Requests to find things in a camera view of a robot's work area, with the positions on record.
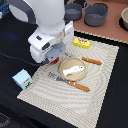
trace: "round wooden board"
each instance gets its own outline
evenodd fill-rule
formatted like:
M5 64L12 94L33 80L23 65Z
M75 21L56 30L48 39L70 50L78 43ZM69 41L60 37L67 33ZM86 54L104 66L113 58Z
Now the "round wooden board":
M73 66L84 66L85 69L80 73L70 74L70 75L64 76L63 70L69 69L69 68L71 68ZM87 66L86 66L86 63L82 59L75 58L75 57L70 57L70 58L65 59L60 64L59 71L60 71L61 76L63 78L65 78L66 80L78 81L78 80L82 79L86 75Z

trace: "beige placemat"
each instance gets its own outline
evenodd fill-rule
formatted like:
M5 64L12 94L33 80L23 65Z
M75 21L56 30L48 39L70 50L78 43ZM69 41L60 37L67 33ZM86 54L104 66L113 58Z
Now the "beige placemat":
M39 67L33 76L34 83L27 90L21 91L17 98L78 128L95 128L119 48L89 40L90 48L84 49L74 46L73 40L66 44L67 53L102 62L102 65L85 62L88 67L87 75L77 81L89 87L90 91L85 92L48 77L49 72L61 76L59 65L67 58L63 54L57 64Z

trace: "small box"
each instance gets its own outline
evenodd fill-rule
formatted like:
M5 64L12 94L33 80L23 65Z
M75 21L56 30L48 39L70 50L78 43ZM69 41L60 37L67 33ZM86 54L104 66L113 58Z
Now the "small box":
M79 46L82 48L86 48L86 49L89 49L90 44L91 44L91 42L86 41L86 40L82 40L82 39L78 39L78 38L75 38L73 41L73 45Z
M27 89L32 83L33 80L26 70L21 70L15 76L12 77L16 84L21 87L23 90Z

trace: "black cable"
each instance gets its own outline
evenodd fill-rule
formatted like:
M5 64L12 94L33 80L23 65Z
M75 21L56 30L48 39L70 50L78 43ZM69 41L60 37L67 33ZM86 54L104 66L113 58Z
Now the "black cable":
M3 55L4 57L9 58L9 59L14 59L14 60L23 61L23 62L25 62L25 63L27 63L27 64L32 65L32 66L43 66L44 64L46 64L46 63L43 63L43 62L42 62L41 64L33 64L33 63L31 63L31 62L28 62L28 61L23 60L23 59L20 59L20 58L15 58L15 57L11 57L11 56L5 55L5 54L3 54L3 53L1 53L1 52L0 52L0 54Z

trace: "black table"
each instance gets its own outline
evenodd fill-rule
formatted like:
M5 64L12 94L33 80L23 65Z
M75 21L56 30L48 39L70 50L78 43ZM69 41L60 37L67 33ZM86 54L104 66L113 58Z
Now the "black table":
M0 52L35 63L30 55L28 37L36 28L37 25L18 21L11 13L6 14L0 20ZM78 32L75 32L75 36L119 46L96 128L127 128L128 45ZM50 128L75 128L43 110L17 99L22 89L16 85L12 77L22 69L27 70L32 76L38 67L0 55L0 104Z

